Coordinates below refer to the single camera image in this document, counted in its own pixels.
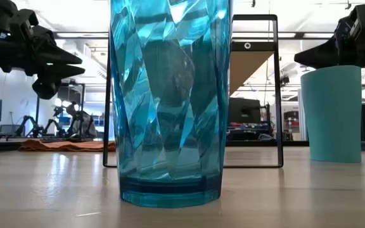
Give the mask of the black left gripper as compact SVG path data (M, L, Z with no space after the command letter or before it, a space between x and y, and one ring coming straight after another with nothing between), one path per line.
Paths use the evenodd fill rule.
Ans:
M18 9L11 0L0 0L0 69L37 75L32 88L41 99L51 99L61 80L83 74L82 60L57 46L53 32L40 26L32 9Z

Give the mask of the teal plastic cup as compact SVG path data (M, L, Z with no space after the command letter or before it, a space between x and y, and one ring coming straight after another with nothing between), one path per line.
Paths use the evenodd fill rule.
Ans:
M360 163L361 68L320 68L301 76L300 82L311 159Z

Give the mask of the blue faceted plastic tumbler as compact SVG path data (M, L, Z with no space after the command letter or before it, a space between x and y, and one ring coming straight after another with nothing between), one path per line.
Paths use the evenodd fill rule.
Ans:
M231 0L110 0L120 197L157 208L221 196Z

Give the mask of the black metal wood shelf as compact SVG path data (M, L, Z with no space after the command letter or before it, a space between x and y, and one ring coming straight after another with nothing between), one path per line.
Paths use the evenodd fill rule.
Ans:
M274 92L276 105L276 139L274 141L264 142L250 142L250 141L231 141L228 146L238 147L277 147L277 164L275 165L225 165L224 168L282 168L284 166L283 155L283 124L281 116L281 87L280 87L280 72L279 72L279 34L278 34L278 17L276 15L234 15L234 21L268 21L272 23L272 41L262 42L255 37L239 37L234 38L231 42L233 49L233 56L237 57L239 53L256 55L266 54L267 57L274 56ZM103 138L103 158L102 164L105 168L117 168L116 165L108 164L109 152L109 114L110 102L112 95L114 95L112 87L112 46L113 40L108 38L108 63L106 76L106 92L105 92L105 124L104 124L104 138Z

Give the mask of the person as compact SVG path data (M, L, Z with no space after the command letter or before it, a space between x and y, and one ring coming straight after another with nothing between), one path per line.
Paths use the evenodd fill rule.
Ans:
M66 107L66 112L71 116L70 126L67 130L68 135L77 135L86 138L97 138L97 131L94 124L94 119L85 111L75 109L76 102L71 102Z

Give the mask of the orange cloth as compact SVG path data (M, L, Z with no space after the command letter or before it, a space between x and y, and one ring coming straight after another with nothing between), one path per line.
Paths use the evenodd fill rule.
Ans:
M58 151L58 152L103 152L104 143L99 141L86 142L42 142L29 139L21 143L19 151Z

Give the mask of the black computer monitor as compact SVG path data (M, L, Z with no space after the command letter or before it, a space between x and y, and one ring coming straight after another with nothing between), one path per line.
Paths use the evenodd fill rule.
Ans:
M229 98L228 121L239 124L261 122L260 101L256 99Z

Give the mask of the black metal frame stand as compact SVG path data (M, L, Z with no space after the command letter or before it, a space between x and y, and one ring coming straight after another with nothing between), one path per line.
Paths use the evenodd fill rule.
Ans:
M80 101L77 103L75 101L72 101L70 104L63 104L64 100L61 101L60 105L54 106L54 119L50 118L48 120L48 123L45 127L39 125L39 116L40 116L40 97L37 97L37 104L36 104L36 118L35 118L35 124L33 129L31 130L33 138L40 137L50 137L50 138L57 138L57 139L68 139L68 140L81 140L83 138L83 135L89 135L88 130L83 133L82 132L82 123L84 122L84 98L85 98L85 91L86 91L86 85L81 83L76 83L75 81L71 80L70 82L62 82L62 87L65 87L68 89L68 98L70 97L69 92L71 90L71 87L75 86L81 86L82 92L80 93ZM61 115L64 111L67 110L68 106L74 106L75 109L75 115L71 118L70 125L68 126L68 129L65 130L62 128L62 126L59 124L59 122L56 121L56 119L60 119L59 115ZM56 126L56 135L52 136L51 134L48 134L48 129L51 124L54 124Z

